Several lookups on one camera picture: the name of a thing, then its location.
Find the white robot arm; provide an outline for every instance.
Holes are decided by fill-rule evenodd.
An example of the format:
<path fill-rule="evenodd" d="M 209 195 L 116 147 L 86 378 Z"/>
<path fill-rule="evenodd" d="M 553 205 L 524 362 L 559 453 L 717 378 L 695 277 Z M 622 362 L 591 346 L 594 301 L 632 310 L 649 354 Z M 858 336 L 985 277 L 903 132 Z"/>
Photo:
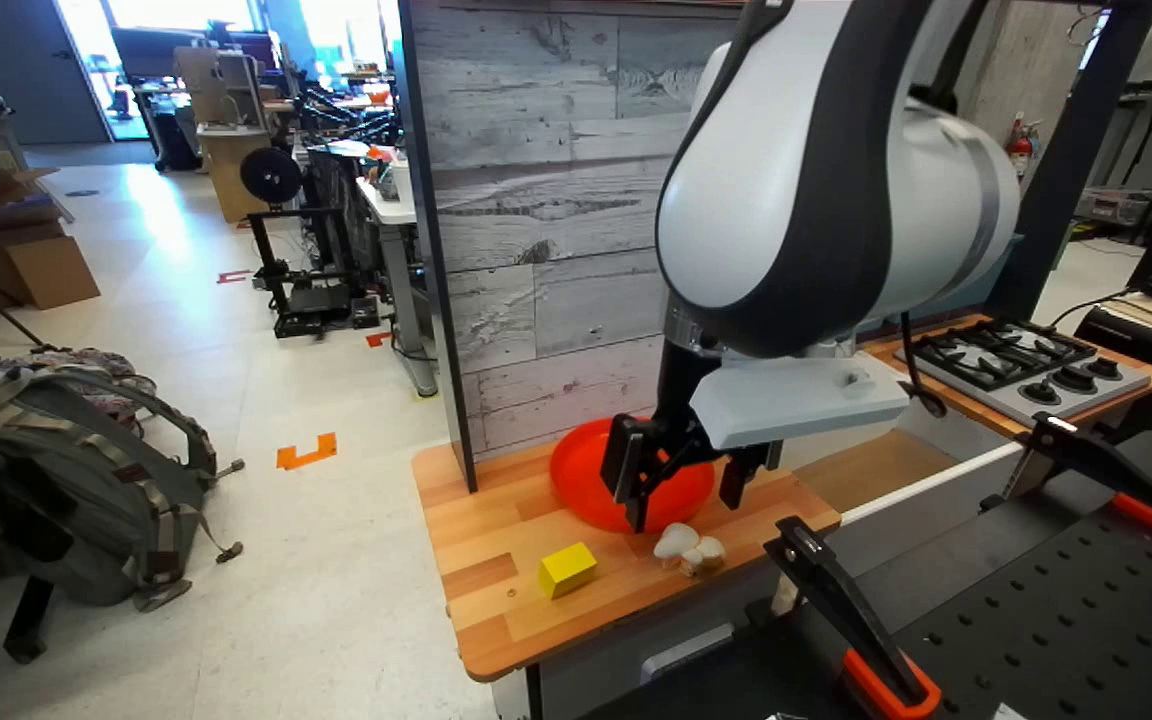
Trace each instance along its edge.
<path fill-rule="evenodd" d="M 845 354 L 864 325 L 988 273 L 1015 223 L 1009 157 L 908 97 L 964 0 L 747 0 L 655 208 L 671 288 L 658 409 L 614 418 L 602 479 L 639 523 L 679 464 L 732 456 L 724 502 L 802 430 L 901 412 Z"/>

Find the yellow sponge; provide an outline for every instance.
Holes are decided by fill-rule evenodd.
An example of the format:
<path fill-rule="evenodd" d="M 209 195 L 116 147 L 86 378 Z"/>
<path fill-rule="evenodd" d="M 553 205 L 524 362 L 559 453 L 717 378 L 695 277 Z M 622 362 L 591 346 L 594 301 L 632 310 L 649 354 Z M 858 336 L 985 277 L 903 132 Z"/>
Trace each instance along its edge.
<path fill-rule="evenodd" d="M 547 554 L 539 559 L 539 588 L 543 588 L 543 595 L 562 595 L 562 594 L 589 584 L 594 569 L 598 569 L 598 559 L 584 545 L 569 545 L 569 549 Z"/>

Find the red bowl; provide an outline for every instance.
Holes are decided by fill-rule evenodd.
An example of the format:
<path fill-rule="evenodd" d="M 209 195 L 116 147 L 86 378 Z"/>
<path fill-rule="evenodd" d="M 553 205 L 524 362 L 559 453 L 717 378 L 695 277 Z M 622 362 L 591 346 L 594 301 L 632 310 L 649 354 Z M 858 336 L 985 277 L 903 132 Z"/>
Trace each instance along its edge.
<path fill-rule="evenodd" d="M 547 456 L 547 479 L 559 507 L 581 516 L 584 523 L 607 531 L 632 531 L 622 507 L 607 491 L 598 464 L 607 453 L 613 422 L 591 422 L 571 430 Z M 686 464 L 671 479 L 650 491 L 649 531 L 664 531 L 668 523 L 684 523 L 709 502 L 717 476 L 711 464 Z"/>

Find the window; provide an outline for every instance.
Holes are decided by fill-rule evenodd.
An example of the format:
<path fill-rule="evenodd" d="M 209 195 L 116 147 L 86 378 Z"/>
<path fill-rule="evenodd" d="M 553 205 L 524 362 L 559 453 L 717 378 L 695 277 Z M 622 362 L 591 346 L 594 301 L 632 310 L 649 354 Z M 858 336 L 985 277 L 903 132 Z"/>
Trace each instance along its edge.
<path fill-rule="evenodd" d="M 109 0 L 116 28 L 209 28 L 224 21 L 232 31 L 259 28 L 253 0 Z"/>

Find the gray backpack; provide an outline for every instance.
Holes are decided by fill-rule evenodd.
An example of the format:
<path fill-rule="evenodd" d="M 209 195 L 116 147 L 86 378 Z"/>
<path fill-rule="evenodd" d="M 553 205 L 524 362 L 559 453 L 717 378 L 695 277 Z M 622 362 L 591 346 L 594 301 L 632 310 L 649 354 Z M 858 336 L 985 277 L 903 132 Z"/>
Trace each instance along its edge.
<path fill-rule="evenodd" d="M 141 418 L 159 418 L 184 439 L 184 460 L 165 456 L 109 418 L 92 395 L 120 395 Z M 54 584 L 80 603 L 159 608 L 186 594 L 184 569 L 205 502 L 214 484 L 209 432 L 100 373 L 0 378 L 0 563 Z"/>

